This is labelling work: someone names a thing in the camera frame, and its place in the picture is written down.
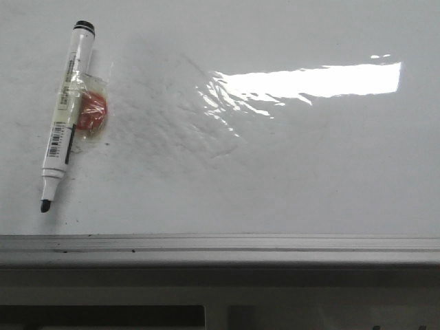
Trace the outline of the red round magnet taped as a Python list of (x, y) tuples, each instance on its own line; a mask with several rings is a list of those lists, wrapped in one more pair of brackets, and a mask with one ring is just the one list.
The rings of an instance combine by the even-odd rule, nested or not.
[(81, 97), (76, 128), (90, 133), (100, 130), (104, 126), (107, 114), (106, 98), (101, 93), (86, 91)]

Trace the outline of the white black whiteboard marker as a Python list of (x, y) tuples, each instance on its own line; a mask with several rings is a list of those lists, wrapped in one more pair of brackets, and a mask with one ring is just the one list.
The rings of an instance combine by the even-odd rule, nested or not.
[(58, 185), (68, 169), (82, 98), (83, 76), (89, 68), (95, 37), (92, 23), (83, 20), (75, 23), (42, 166), (42, 213), (50, 210)]

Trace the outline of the grey furniture below whiteboard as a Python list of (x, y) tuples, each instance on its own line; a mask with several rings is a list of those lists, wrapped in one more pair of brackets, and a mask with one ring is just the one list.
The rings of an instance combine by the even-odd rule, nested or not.
[(4, 269), (2, 329), (438, 329), (437, 269)]

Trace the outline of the white whiteboard with aluminium frame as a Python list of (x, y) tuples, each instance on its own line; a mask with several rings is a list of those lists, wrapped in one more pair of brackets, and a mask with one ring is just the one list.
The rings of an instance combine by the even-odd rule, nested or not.
[[(79, 20), (109, 115), (42, 213)], [(1, 2), (2, 267), (438, 263), (438, 1)]]

